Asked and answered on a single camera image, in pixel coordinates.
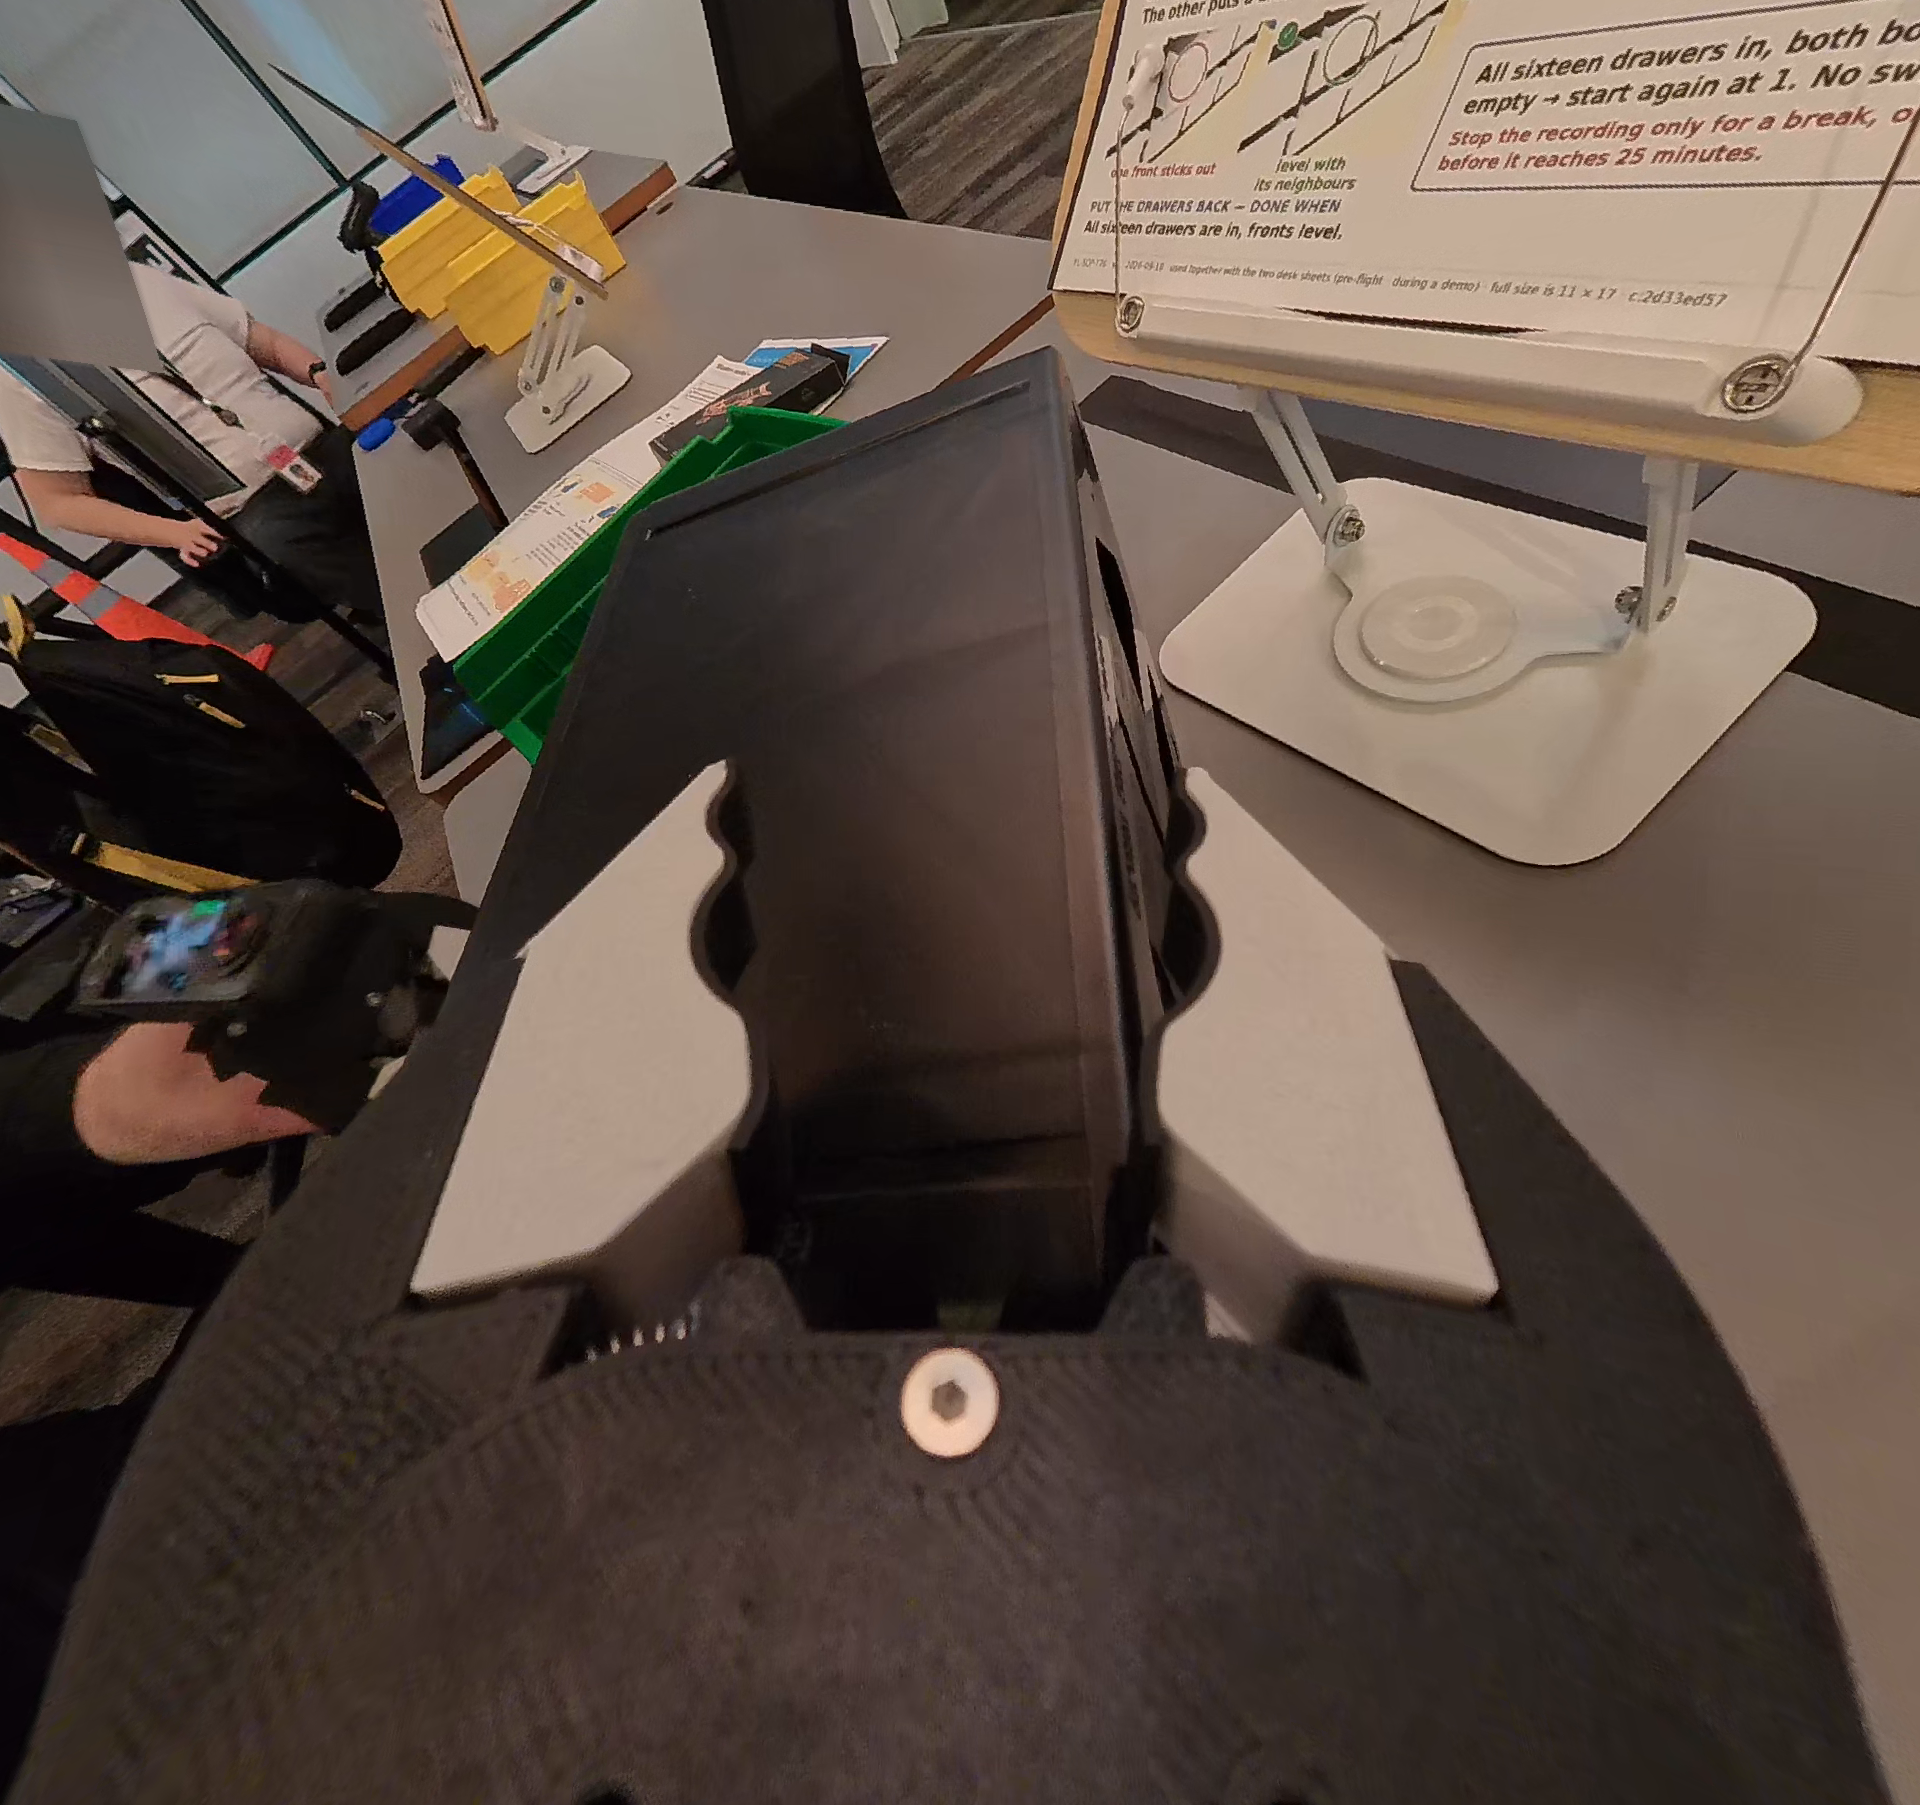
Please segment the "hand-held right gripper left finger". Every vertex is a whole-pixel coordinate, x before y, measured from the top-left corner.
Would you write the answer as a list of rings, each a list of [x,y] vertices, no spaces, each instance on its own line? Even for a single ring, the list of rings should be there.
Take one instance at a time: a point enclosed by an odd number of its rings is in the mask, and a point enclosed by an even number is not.
[[[766,1101],[735,1001],[750,859],[712,761],[526,940],[415,1297],[579,1283],[601,1311],[685,1311],[741,1250],[733,1153]]]

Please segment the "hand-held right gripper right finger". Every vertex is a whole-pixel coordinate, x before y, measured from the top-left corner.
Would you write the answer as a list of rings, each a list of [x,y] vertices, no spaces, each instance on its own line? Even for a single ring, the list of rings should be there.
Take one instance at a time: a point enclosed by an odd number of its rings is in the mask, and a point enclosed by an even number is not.
[[[1214,959],[1162,1039],[1162,1236],[1212,1325],[1301,1325],[1333,1283],[1487,1303],[1499,1274],[1383,941],[1206,769],[1185,795]]]

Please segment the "green plastic bin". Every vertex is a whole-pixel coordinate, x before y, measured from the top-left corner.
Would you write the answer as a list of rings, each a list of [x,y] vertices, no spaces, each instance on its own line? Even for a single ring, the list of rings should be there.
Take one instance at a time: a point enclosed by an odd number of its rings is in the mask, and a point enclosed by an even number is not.
[[[629,523],[645,507],[836,427],[839,418],[828,416],[736,412],[719,439],[697,441],[677,454],[582,549],[449,664],[487,726],[526,758],[542,757],[615,556]]]

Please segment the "black drawer cabinet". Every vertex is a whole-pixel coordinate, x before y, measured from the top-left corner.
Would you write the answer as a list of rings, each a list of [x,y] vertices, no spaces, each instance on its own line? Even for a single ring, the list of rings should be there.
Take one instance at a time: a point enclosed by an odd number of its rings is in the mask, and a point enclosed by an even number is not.
[[[750,1240],[833,1328],[1092,1326],[1162,1188],[1149,1053],[1210,965],[1166,689],[1060,358],[645,510],[472,944],[499,965],[693,774],[752,835]]]

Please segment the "person's left hand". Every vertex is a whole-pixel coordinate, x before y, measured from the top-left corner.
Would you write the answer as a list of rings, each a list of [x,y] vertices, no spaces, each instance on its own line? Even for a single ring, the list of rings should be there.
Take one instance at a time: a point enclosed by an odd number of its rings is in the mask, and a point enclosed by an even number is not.
[[[72,1118],[92,1157],[115,1166],[169,1165],[322,1132],[265,1101],[265,1080],[218,1076],[188,1036],[184,1022],[133,1022],[84,1066]]]

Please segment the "black backpack yellow trim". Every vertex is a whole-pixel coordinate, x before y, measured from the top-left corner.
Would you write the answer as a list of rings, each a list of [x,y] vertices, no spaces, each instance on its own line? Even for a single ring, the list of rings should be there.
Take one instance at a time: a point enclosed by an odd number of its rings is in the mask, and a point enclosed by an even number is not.
[[[149,856],[371,889],[397,819],[346,743],[248,660],[195,641],[60,641],[4,597],[4,653]]]

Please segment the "white instruction leaflet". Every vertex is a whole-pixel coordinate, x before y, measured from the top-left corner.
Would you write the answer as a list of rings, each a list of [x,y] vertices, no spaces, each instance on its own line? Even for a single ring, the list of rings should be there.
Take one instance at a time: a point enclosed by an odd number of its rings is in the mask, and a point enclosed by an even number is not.
[[[416,615],[437,653],[452,664],[501,623],[657,473],[654,441],[752,375],[750,362],[713,358],[677,397],[600,444],[453,575],[425,593]]]

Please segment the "black rubber mallet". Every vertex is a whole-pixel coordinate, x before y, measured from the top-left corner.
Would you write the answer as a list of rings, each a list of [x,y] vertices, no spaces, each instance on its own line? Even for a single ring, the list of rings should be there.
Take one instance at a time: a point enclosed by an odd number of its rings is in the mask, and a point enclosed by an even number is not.
[[[469,481],[469,490],[472,493],[487,520],[493,523],[496,535],[511,525],[511,516],[493,495],[493,486],[487,473],[469,446],[464,427],[460,424],[459,416],[445,407],[444,401],[437,397],[419,397],[401,413],[399,427],[423,452],[444,446],[452,454],[453,461]]]

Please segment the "document stand with white base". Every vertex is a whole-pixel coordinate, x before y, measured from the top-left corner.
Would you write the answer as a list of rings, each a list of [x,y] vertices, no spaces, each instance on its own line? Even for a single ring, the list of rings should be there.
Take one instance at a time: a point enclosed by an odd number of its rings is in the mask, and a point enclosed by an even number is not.
[[[544,446],[551,444],[562,432],[594,413],[629,384],[632,372],[615,359],[611,352],[601,345],[581,348],[590,295],[600,299],[607,298],[606,269],[594,259],[590,252],[579,250],[544,227],[534,227],[516,212],[501,214],[472,198],[467,190],[447,184],[429,165],[416,159],[415,154],[357,118],[352,113],[339,108],[322,92],[310,88],[280,65],[271,68],[289,84],[291,90],[302,92],[322,111],[354,127],[368,146],[401,165],[412,177],[434,186],[439,196],[476,217],[491,232],[504,234],[520,250],[533,254],[542,270],[547,273],[542,307],[516,375],[520,397],[508,410],[508,427],[526,454],[540,454]]]

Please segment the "black oblong pad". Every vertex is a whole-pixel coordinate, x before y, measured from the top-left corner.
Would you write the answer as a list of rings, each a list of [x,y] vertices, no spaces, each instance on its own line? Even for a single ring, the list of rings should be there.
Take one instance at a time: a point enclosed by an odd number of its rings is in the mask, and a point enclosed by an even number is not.
[[[382,275],[368,275],[335,291],[319,309],[322,356],[335,378],[358,375],[373,358],[420,324]]]

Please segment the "small black box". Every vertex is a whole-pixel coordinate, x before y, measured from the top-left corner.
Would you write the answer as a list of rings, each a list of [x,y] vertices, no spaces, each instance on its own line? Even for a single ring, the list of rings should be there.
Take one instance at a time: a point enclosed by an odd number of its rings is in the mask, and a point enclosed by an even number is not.
[[[847,362],[840,353],[808,352],[755,371],[705,401],[702,407],[660,432],[652,442],[660,466],[697,441],[713,441],[736,412],[818,416],[847,389]]]

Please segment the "stack of yellow bins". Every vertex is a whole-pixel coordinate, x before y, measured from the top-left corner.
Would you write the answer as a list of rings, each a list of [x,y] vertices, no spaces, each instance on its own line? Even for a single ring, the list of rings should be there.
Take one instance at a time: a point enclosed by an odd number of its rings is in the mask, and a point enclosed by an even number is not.
[[[487,169],[462,192],[501,214],[526,217],[547,242],[590,254],[606,277],[627,264],[581,174],[520,200],[499,169]],[[533,331],[550,270],[508,237],[487,231],[470,210],[439,200],[378,250],[399,301],[425,319],[449,316],[470,345],[501,356]]]

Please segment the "printed instruction sheet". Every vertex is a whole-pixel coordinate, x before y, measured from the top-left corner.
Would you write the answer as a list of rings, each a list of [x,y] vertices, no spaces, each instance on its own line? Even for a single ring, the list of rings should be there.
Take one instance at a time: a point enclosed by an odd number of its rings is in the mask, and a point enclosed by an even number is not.
[[[1053,281],[1917,364],[1919,0],[1110,0]]]

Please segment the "white tablet stand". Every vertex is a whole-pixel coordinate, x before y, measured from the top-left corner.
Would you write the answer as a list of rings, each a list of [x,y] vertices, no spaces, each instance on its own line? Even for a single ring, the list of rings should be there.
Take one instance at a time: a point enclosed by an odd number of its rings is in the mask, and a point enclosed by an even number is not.
[[[453,0],[420,0],[429,32],[442,51],[460,118],[476,133],[496,139],[498,146],[518,143],[534,155],[533,169],[515,180],[515,184],[540,196],[550,184],[562,182],[590,157],[590,146],[558,141],[533,127],[516,122],[513,116],[496,113],[481,67],[469,48],[460,15]]]

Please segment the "black pillar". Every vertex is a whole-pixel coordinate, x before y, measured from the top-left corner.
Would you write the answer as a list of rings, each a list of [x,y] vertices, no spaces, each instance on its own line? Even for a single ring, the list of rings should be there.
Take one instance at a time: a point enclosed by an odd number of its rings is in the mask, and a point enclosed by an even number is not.
[[[847,0],[702,0],[738,177],[757,198],[906,218]]]

